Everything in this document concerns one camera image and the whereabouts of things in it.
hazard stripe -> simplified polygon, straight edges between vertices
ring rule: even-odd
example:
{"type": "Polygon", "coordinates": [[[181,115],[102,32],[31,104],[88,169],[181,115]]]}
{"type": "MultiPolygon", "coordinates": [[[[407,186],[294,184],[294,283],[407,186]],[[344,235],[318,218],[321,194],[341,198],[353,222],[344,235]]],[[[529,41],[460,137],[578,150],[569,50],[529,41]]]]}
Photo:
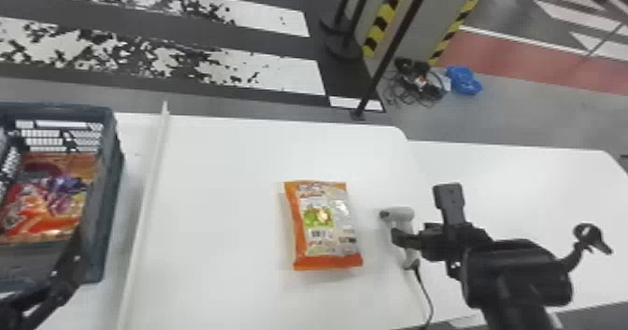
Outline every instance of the hazard stripe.
{"type": "Polygon", "coordinates": [[[429,63],[429,65],[436,65],[436,62],[438,62],[438,58],[440,58],[440,56],[443,54],[443,51],[445,51],[445,48],[448,46],[451,39],[456,35],[456,32],[463,24],[464,19],[469,16],[471,10],[476,7],[478,2],[479,0],[468,0],[466,1],[466,3],[464,3],[463,7],[460,9],[460,13],[458,13],[458,17],[451,23],[450,28],[447,29],[447,33],[440,40],[440,42],[438,42],[438,45],[434,48],[434,51],[432,52],[432,56],[430,56],[430,59],[427,60],[427,63],[429,63]]]}
{"type": "Polygon", "coordinates": [[[379,8],[378,15],[373,22],[373,26],[366,35],[363,50],[364,56],[372,57],[378,44],[384,39],[386,28],[391,24],[402,0],[384,0],[379,8]]]}

white table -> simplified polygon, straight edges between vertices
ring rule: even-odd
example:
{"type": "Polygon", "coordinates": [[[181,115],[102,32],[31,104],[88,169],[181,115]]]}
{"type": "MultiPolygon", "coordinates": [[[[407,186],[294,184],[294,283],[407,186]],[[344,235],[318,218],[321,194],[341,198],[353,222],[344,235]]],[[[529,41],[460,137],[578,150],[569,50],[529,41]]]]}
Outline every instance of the white table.
{"type": "MultiPolygon", "coordinates": [[[[159,117],[117,118],[126,165],[105,279],[81,287],[43,329],[116,327],[135,216],[159,142],[159,117]]],[[[467,219],[493,237],[527,237],[562,256],[573,242],[573,225],[592,221],[603,227],[616,254],[585,255],[573,274],[576,296],[568,308],[624,301],[628,294],[620,277],[628,179],[602,152],[408,146],[403,134],[388,127],[195,117],[171,117],[165,140],[153,209],[142,217],[146,235],[134,246],[136,267],[126,282],[123,302],[129,307],[121,330],[386,329],[422,323],[422,295],[400,270],[403,254],[390,243],[377,212],[406,205],[417,211],[417,227],[439,222],[430,188],[449,181],[464,185],[467,219]],[[205,141],[202,149],[199,141],[205,141]],[[292,225],[280,183],[292,179],[348,183],[363,268],[291,270],[292,225]],[[550,228],[557,238],[546,233],[550,228]]],[[[422,272],[435,300],[435,321],[476,314],[442,264],[425,262],[422,272]]]]}
{"type": "MultiPolygon", "coordinates": [[[[493,238],[528,238],[559,258],[567,255],[580,222],[602,228],[614,253],[585,252],[571,273],[573,302],[581,309],[628,300],[628,175],[602,151],[411,142],[415,160],[429,185],[461,182],[468,221],[493,238]]],[[[426,213],[425,220],[441,220],[426,213]]],[[[426,271],[433,276],[432,266],[426,271]]],[[[456,281],[428,281],[438,290],[458,288],[456,281]]]]}
{"type": "MultiPolygon", "coordinates": [[[[172,117],[121,329],[387,329],[426,306],[378,218],[432,206],[396,128],[172,117]],[[348,184],[364,266],[292,270],[282,182],[348,184]]],[[[440,319],[458,316],[441,312],[440,319]]]]}
{"type": "Polygon", "coordinates": [[[116,118],[125,164],[109,241],[105,278],[100,283],[81,286],[64,307],[41,325],[41,329],[110,330],[116,326],[137,213],[156,136],[154,129],[159,119],[143,114],[116,114],[116,118]]]}

plastic basket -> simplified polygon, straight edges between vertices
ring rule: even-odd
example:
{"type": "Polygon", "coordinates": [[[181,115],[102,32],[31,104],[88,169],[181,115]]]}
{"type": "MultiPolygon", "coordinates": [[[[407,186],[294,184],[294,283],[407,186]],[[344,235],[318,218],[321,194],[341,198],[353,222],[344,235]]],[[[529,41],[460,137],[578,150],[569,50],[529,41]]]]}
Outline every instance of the plastic basket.
{"type": "MultiPolygon", "coordinates": [[[[91,147],[97,158],[96,172],[80,223],[85,250],[92,263],[85,282],[102,280],[124,160],[113,112],[109,108],[82,105],[0,103],[0,124],[5,130],[19,133],[16,121],[32,121],[35,126],[40,123],[36,121],[102,124],[100,137],[93,142],[96,146],[91,147]]],[[[0,292],[44,281],[66,242],[0,245],[0,292]]]]}

snack in basket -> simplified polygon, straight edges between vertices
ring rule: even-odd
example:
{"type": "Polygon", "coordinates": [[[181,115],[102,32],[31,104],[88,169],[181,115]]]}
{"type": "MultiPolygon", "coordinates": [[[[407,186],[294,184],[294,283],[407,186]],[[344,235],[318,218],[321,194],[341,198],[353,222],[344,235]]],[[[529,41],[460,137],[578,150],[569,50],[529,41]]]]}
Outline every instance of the snack in basket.
{"type": "Polygon", "coordinates": [[[70,237],[95,168],[96,158],[87,153],[25,153],[19,179],[0,209],[0,243],[70,237]]]}
{"type": "Polygon", "coordinates": [[[344,182],[284,182],[293,216],[294,270],[362,266],[344,182]]]}

metal rod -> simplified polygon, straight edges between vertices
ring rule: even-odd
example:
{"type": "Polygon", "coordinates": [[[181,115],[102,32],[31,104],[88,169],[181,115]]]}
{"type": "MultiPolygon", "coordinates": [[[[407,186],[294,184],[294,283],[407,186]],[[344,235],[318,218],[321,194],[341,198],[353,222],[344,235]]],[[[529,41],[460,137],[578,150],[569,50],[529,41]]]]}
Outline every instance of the metal rod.
{"type": "Polygon", "coordinates": [[[343,48],[347,48],[351,40],[354,38],[353,34],[355,33],[355,29],[358,27],[358,22],[360,22],[360,17],[362,17],[365,5],[366,0],[358,0],[358,4],[355,6],[355,10],[353,11],[353,17],[351,17],[349,32],[345,35],[345,38],[342,41],[343,48]]]}
{"type": "Polygon", "coordinates": [[[386,50],[386,53],[381,60],[381,63],[379,63],[378,70],[375,72],[375,75],[373,75],[373,78],[371,79],[368,90],[362,97],[362,100],[360,101],[358,107],[350,112],[351,117],[354,120],[360,120],[364,118],[363,113],[364,109],[366,108],[366,104],[368,103],[368,100],[371,98],[372,93],[376,91],[381,77],[384,76],[384,72],[386,72],[386,70],[388,69],[388,64],[391,63],[391,60],[397,52],[397,49],[399,48],[402,39],[404,39],[404,36],[406,35],[407,29],[414,21],[414,18],[417,16],[417,12],[423,5],[424,1],[425,0],[412,0],[412,4],[410,4],[410,7],[408,8],[406,16],[401,21],[399,29],[392,38],[391,46],[388,48],[388,50],[386,50]]]}
{"type": "Polygon", "coordinates": [[[342,21],[342,17],[345,15],[345,9],[347,8],[347,3],[349,0],[340,0],[340,4],[338,4],[338,9],[335,11],[334,15],[334,25],[338,26],[342,21]]]}
{"type": "Polygon", "coordinates": [[[613,31],[609,32],[606,36],[604,36],[604,38],[600,39],[600,42],[597,45],[595,45],[595,47],[593,47],[592,50],[589,50],[587,57],[590,57],[595,52],[597,52],[597,50],[599,50],[600,47],[602,47],[602,45],[605,44],[609,38],[611,38],[613,35],[617,34],[618,31],[620,31],[622,26],[623,26],[623,22],[620,22],[620,24],[617,25],[617,27],[615,27],[613,31]]]}

